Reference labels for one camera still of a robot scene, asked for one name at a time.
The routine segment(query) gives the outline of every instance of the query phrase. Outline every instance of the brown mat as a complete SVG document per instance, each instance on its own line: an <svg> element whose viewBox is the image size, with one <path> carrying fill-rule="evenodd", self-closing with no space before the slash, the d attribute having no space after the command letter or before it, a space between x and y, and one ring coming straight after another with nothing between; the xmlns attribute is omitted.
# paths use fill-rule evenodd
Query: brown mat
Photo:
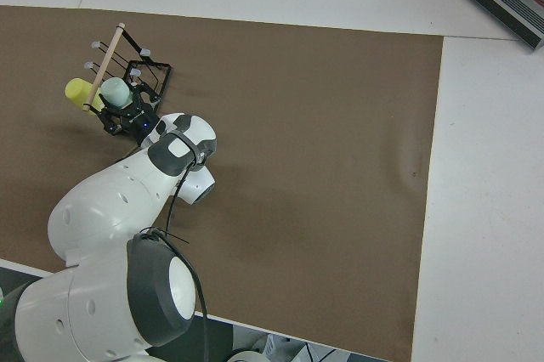
<svg viewBox="0 0 544 362"><path fill-rule="evenodd" d="M211 314L407 361L442 37L92 10L0 7L0 257L63 263L48 215L127 152L64 97L125 22L173 65L163 112L208 120L217 180L173 230Z"/></svg>

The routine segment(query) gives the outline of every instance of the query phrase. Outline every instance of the white tabletop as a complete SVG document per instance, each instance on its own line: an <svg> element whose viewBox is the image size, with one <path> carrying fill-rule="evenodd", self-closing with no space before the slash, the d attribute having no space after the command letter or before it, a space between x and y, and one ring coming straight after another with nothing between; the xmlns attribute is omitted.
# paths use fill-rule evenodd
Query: white tabletop
<svg viewBox="0 0 544 362"><path fill-rule="evenodd" d="M412 360L544 360L544 51L532 54L472 1L0 3L447 36Z"/></svg>

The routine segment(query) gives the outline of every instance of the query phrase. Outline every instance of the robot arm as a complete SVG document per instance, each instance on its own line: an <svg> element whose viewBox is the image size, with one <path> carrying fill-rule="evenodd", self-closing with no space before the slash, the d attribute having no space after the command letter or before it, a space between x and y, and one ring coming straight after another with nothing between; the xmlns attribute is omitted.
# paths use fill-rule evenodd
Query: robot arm
<svg viewBox="0 0 544 362"><path fill-rule="evenodd" d="M6 296L0 345L8 356L0 361L160 361L144 351L189 328L195 283L177 251L140 231L185 175L207 174L215 149L204 120L176 115L146 148L69 191L48 222L51 246L69 268ZM183 185L179 194L188 194Z"/></svg>

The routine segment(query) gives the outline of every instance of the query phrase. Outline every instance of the yellow object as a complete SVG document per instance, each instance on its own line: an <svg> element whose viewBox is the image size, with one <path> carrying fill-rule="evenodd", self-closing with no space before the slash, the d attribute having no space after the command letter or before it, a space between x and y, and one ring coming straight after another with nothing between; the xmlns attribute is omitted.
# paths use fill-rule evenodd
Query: yellow object
<svg viewBox="0 0 544 362"><path fill-rule="evenodd" d="M83 79L71 79L68 84L66 84L65 95L69 100L71 100L74 105L81 109L83 107L83 103L87 102L87 97L91 91L92 86L93 85L91 83L86 82ZM100 89L98 92L96 92L92 103L92 106L96 110L102 110L102 108L104 107L104 103L102 103L102 100L99 97L99 93Z"/></svg>

